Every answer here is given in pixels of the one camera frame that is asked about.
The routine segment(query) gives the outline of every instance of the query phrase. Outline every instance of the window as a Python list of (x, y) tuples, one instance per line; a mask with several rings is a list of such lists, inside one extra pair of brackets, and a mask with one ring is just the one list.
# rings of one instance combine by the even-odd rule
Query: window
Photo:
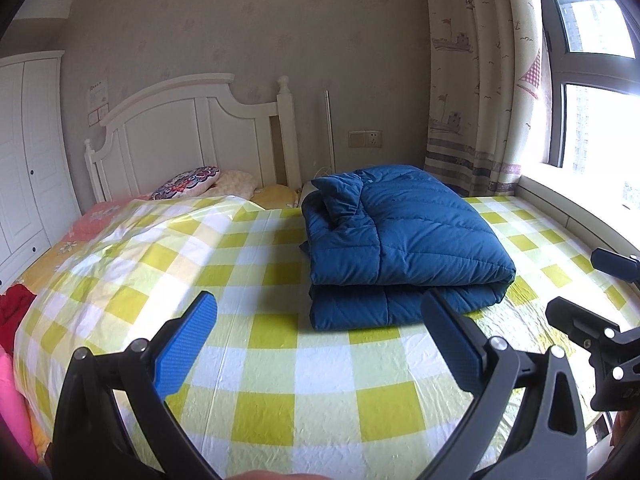
[(640, 210), (640, 43), (625, 0), (541, 0), (553, 107), (548, 163)]

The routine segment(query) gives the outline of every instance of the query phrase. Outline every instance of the headboard panel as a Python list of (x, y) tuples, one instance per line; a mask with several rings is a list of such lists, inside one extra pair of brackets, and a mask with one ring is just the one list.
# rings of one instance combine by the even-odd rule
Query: headboard panel
[(203, 165), (251, 173), (276, 184), (270, 117), (280, 120), (287, 183), (302, 186), (293, 98), (286, 76), (273, 103), (243, 105), (233, 97), (232, 74), (196, 74), (149, 86), (100, 122), (97, 152), (87, 139), (84, 158), (98, 202), (152, 192), (182, 171)]

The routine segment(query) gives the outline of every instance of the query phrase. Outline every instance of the yellow pillow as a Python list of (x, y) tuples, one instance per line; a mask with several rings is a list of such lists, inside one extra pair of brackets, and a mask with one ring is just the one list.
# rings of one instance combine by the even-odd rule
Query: yellow pillow
[(298, 206), (298, 194), (281, 184), (256, 189), (251, 202), (265, 209), (288, 209)]

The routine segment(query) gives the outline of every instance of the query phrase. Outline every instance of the red cloth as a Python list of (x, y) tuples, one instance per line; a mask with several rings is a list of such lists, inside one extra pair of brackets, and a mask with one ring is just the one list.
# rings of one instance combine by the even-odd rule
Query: red cloth
[(14, 354), (15, 332), (36, 297), (24, 285), (10, 286), (0, 296), (0, 346), (9, 355)]

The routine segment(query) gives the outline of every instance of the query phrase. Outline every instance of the wardrobe drawer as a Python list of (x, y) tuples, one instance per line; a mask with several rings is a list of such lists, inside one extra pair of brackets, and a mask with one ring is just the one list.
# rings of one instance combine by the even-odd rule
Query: wardrobe drawer
[(40, 231), (2, 262), (0, 264), (0, 294), (7, 290), (16, 278), (46, 253), (50, 247), (47, 235), (44, 231)]

